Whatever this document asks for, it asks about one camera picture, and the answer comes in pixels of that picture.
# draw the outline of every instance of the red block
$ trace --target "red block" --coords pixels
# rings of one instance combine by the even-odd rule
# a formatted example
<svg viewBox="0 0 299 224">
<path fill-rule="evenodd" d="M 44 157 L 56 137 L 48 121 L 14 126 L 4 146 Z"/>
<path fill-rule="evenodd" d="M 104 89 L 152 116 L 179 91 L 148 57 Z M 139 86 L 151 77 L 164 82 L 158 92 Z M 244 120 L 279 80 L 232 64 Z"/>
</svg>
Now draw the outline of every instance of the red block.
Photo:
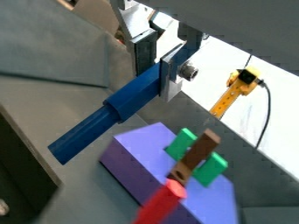
<svg viewBox="0 0 299 224">
<path fill-rule="evenodd" d="M 158 224 L 176 208 L 180 199 L 186 199 L 187 192 L 180 183 L 167 179 L 164 186 L 140 208 L 134 224 Z"/>
</svg>

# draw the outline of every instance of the toy block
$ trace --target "toy block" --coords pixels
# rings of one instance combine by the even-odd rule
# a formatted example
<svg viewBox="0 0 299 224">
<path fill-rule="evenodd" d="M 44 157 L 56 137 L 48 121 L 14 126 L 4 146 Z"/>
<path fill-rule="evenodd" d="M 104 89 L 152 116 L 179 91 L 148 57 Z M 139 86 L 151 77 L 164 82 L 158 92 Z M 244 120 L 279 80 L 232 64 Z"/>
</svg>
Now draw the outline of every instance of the toy block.
<svg viewBox="0 0 299 224">
<path fill-rule="evenodd" d="M 227 168 L 228 162 L 216 152 L 212 152 L 203 165 L 194 170 L 192 176 L 207 187 Z"/>
<path fill-rule="evenodd" d="M 154 193 L 151 199 L 144 203 L 138 213 L 134 224 L 158 224 L 186 199 L 187 192 L 176 180 L 167 179 L 166 184 Z"/>
<path fill-rule="evenodd" d="M 194 144 L 196 139 L 198 137 L 192 134 L 192 132 L 188 129 L 186 128 L 182 129 L 178 137 L 174 139 L 171 145 L 166 149 L 168 155 L 175 159 L 175 161 L 179 161 L 183 158 L 187 148 Z M 214 179 L 228 168 L 228 162 L 226 161 L 224 158 L 222 158 L 222 156 L 216 152 L 212 152 L 211 156 L 208 156 L 207 161 L 204 161 L 204 163 L 202 164 L 200 166 L 203 167 L 200 169 L 196 168 L 192 171 L 192 176 L 195 177 L 195 179 L 199 180 L 203 186 L 208 187 Z M 180 163 L 178 163 L 178 166 L 179 166 L 178 168 L 182 169 L 182 171 L 184 171 L 184 175 L 187 175 L 190 169 L 187 169 L 186 166 Z M 182 176 L 182 171 L 179 171 L 176 175 L 168 176 L 168 178 L 178 179 L 179 176 Z"/>
<path fill-rule="evenodd" d="M 166 148 L 168 155 L 175 161 L 179 161 L 183 158 L 187 148 L 192 146 L 196 139 L 198 137 L 191 133 L 188 129 L 182 129 L 171 145 Z"/>
<path fill-rule="evenodd" d="M 164 151 L 175 134 L 156 123 L 114 136 L 100 156 L 119 183 L 140 205 L 144 205 L 159 188 L 176 161 Z M 238 224 L 234 185 L 223 175 L 204 187 L 191 177 L 184 187 L 188 197 L 162 221 L 162 224 Z"/>
<path fill-rule="evenodd" d="M 210 129 L 206 129 L 191 149 L 184 154 L 184 157 L 172 168 L 168 178 L 176 179 L 186 186 L 192 175 L 192 170 L 211 154 L 219 143 L 220 137 Z"/>
</svg>

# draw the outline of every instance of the black cable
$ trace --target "black cable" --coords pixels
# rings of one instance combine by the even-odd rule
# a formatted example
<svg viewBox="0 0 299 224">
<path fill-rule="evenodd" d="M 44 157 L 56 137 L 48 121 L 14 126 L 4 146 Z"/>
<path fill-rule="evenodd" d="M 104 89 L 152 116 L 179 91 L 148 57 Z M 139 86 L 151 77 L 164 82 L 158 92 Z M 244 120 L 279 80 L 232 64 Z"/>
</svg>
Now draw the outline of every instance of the black cable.
<svg viewBox="0 0 299 224">
<path fill-rule="evenodd" d="M 250 56 L 248 56 L 247 64 L 244 65 L 244 69 L 246 69 L 246 67 L 247 67 L 247 65 L 248 65 L 248 62 L 250 62 L 250 60 L 251 60 L 251 57 L 252 57 L 252 54 L 250 54 Z"/>
<path fill-rule="evenodd" d="M 260 85 L 262 88 L 266 88 L 266 91 L 267 91 L 267 115 L 266 115 L 266 124 L 264 124 L 264 128 L 262 130 L 262 133 L 260 133 L 260 136 L 259 136 L 259 139 L 256 141 L 256 147 L 255 149 L 258 149 L 258 146 L 260 144 L 260 141 L 263 139 L 263 136 L 266 134 L 266 131 L 267 131 L 267 125 L 268 125 L 268 121 L 270 121 L 270 116 L 271 116 L 271 92 L 270 92 L 270 88 L 267 86 L 267 84 L 264 83 L 263 80 L 256 80 L 256 83 L 258 85 Z"/>
</svg>

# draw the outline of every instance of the white wall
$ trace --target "white wall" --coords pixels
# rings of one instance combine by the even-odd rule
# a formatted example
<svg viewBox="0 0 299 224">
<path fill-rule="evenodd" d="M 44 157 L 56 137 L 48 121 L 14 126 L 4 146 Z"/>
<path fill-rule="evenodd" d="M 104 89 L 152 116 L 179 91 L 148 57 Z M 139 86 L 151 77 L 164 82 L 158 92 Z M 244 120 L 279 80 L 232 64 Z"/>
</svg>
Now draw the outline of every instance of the white wall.
<svg viewBox="0 0 299 224">
<path fill-rule="evenodd" d="M 184 82 L 183 92 L 210 110 L 227 87 L 230 73 L 243 68 L 248 54 L 234 46 L 210 37 L 192 58 L 200 69 L 198 78 Z M 299 78 L 252 57 L 250 63 L 262 72 L 262 79 L 270 86 L 272 95 L 271 120 L 259 145 L 266 153 L 299 179 Z M 267 118 L 267 91 L 256 87 L 248 96 L 240 96 L 230 107 L 222 121 L 256 145 Z"/>
</svg>

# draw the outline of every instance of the wooden block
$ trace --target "wooden block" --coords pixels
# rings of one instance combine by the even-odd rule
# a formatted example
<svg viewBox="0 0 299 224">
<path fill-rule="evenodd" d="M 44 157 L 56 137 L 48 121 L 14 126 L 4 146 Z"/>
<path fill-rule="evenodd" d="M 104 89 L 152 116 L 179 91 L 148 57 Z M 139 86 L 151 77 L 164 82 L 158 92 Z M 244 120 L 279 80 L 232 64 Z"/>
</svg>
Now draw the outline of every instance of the wooden block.
<svg viewBox="0 0 299 224">
<path fill-rule="evenodd" d="M 226 159 L 222 158 L 216 152 L 212 152 L 204 164 L 194 170 L 192 176 L 202 183 L 202 185 L 207 187 L 227 168 L 228 162 Z"/>
<path fill-rule="evenodd" d="M 190 151 L 172 168 L 168 178 L 178 180 L 180 184 L 186 186 L 192 175 L 192 170 L 200 161 L 208 157 L 219 144 L 220 137 L 210 129 L 206 129 L 200 138 L 191 146 Z"/>
<path fill-rule="evenodd" d="M 166 149 L 166 152 L 175 161 L 179 161 L 183 158 L 183 155 L 188 147 L 192 146 L 196 139 L 198 137 L 192 134 L 192 132 L 188 129 L 186 128 L 182 129 L 171 145 Z"/>
<path fill-rule="evenodd" d="M 167 179 L 166 184 L 158 189 L 151 199 L 144 203 L 134 224 L 158 224 L 172 212 L 187 192 L 180 183 Z"/>
</svg>

